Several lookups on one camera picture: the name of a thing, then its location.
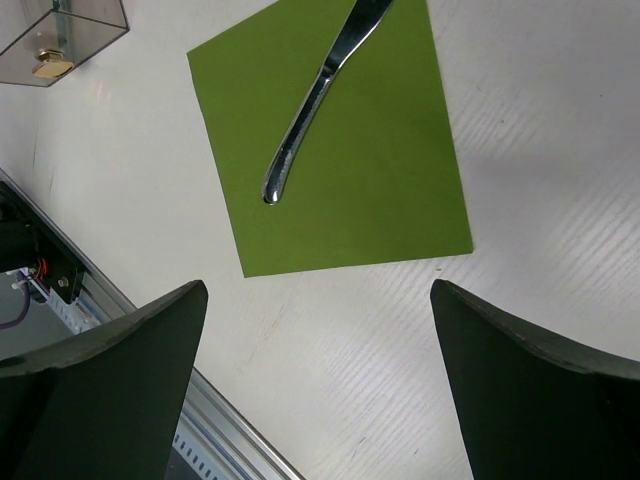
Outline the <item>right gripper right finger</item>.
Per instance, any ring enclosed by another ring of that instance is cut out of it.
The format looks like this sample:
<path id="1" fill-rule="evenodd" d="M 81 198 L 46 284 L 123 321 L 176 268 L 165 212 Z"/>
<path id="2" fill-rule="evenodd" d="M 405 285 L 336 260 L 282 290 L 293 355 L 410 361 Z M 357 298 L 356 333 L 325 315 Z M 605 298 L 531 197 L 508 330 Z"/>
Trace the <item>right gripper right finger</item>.
<path id="1" fill-rule="evenodd" d="M 450 281 L 436 280 L 430 300 L 474 478 L 638 478 L 638 362 Z"/>

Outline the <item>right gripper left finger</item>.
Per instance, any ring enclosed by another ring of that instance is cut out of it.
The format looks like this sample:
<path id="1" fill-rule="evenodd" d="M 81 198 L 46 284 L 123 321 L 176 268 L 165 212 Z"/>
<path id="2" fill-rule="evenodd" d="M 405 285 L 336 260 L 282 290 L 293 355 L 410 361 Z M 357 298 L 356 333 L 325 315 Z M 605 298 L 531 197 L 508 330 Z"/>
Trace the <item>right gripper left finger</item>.
<path id="1" fill-rule="evenodd" d="M 208 303 L 191 281 L 1 362 L 4 479 L 161 479 Z"/>

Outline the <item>clear smoked plastic box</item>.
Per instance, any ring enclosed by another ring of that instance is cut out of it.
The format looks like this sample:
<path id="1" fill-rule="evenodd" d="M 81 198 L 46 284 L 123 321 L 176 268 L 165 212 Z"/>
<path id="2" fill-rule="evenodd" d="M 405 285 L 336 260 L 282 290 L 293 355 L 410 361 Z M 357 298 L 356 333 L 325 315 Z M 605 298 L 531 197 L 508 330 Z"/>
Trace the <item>clear smoked plastic box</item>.
<path id="1" fill-rule="evenodd" d="M 3 1 L 1 82 L 49 87 L 130 30 L 124 5 L 114 1 Z M 41 50 L 59 50 L 74 68 L 56 79 L 36 78 Z"/>

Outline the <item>green paper napkin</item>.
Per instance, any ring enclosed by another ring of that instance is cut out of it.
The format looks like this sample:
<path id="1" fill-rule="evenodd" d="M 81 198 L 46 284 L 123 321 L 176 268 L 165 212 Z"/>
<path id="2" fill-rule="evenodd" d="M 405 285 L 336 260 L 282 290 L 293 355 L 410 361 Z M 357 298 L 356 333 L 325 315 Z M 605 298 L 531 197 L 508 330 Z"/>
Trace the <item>green paper napkin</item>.
<path id="1" fill-rule="evenodd" d="M 279 1 L 188 61 L 247 277 L 470 253 L 427 5 L 396 1 L 332 83 L 283 198 L 260 187 L 349 1 Z"/>

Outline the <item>silver table knife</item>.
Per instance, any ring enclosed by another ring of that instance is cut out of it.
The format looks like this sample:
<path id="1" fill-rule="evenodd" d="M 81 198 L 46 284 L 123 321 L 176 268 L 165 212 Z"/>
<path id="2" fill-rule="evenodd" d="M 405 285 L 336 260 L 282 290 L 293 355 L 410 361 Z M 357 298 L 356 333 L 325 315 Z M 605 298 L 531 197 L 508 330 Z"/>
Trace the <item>silver table knife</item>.
<path id="1" fill-rule="evenodd" d="M 282 199 L 295 157 L 333 81 L 379 26 L 392 4 L 392 0 L 354 3 L 266 170 L 261 198 L 267 205 L 275 205 Z"/>

